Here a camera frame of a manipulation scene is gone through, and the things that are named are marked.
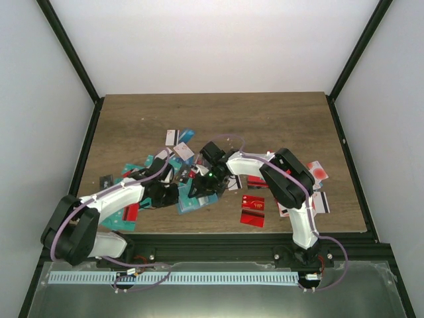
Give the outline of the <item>blue leather card holder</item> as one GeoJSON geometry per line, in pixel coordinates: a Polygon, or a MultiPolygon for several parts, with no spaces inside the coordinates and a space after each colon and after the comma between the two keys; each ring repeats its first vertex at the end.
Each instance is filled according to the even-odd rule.
{"type": "Polygon", "coordinates": [[[205,197],[200,198],[189,198],[189,186],[180,186],[178,188],[179,191],[179,197],[178,202],[176,204],[177,211],[179,215],[183,215],[198,209],[201,209],[202,207],[206,207],[210,204],[214,204],[218,202],[218,197],[216,194],[208,195],[205,197]]]}

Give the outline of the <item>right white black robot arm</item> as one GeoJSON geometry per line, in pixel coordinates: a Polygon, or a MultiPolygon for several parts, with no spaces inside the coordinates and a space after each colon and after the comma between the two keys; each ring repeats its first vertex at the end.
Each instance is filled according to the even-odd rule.
{"type": "Polygon", "coordinates": [[[208,142],[200,155],[208,168],[197,166],[188,197],[220,196],[231,176],[255,176],[265,181],[274,199],[288,210],[293,231],[293,257],[303,267],[318,259],[319,239],[310,211],[315,179],[287,148],[267,154],[239,150],[225,152],[208,142]]]}

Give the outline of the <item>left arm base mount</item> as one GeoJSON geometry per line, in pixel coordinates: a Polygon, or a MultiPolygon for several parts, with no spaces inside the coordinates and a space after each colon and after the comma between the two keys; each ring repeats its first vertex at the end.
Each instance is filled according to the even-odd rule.
{"type": "Polygon", "coordinates": [[[128,266],[120,265],[118,262],[130,264],[133,267],[139,264],[151,264],[155,260],[156,248],[135,246],[132,250],[126,250],[122,256],[116,259],[116,262],[104,259],[96,260],[95,262],[100,268],[128,268],[128,266]]]}

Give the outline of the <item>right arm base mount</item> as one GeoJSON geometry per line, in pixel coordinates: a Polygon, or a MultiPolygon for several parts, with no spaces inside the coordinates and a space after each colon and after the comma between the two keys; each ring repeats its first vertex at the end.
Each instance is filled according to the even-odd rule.
{"type": "Polygon", "coordinates": [[[325,268],[333,268],[334,261],[328,258],[330,253],[326,246],[320,244],[308,250],[294,244],[278,245],[272,249],[275,265],[292,270],[314,270],[322,265],[325,268]]]}

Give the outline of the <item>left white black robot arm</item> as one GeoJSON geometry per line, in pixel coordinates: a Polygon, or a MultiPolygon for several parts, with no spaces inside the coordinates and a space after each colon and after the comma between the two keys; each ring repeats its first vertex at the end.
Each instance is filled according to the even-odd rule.
{"type": "Polygon", "coordinates": [[[117,211],[149,199],[151,206],[167,207],[178,202],[178,186],[171,182],[174,167],[155,158],[151,165],[133,170],[119,183],[92,195],[66,195],[57,204],[44,228],[40,242],[53,261],[76,266],[88,258],[112,258],[118,266],[129,267],[135,251],[116,232],[101,233],[99,225],[117,211]]]}

